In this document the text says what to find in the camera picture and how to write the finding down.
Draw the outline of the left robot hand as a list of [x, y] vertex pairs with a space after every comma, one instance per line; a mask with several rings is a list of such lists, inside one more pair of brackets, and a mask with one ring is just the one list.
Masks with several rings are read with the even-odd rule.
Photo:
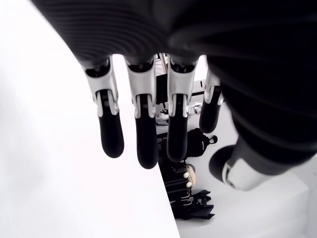
[[158, 161], [155, 57], [168, 55], [167, 155], [187, 150], [188, 106], [198, 58], [208, 74], [200, 129], [226, 103], [238, 132], [210, 173], [248, 191], [317, 152], [317, 3], [314, 0], [36, 0], [81, 64], [97, 104], [104, 152], [124, 149], [112, 56], [124, 56], [135, 107], [137, 155]]

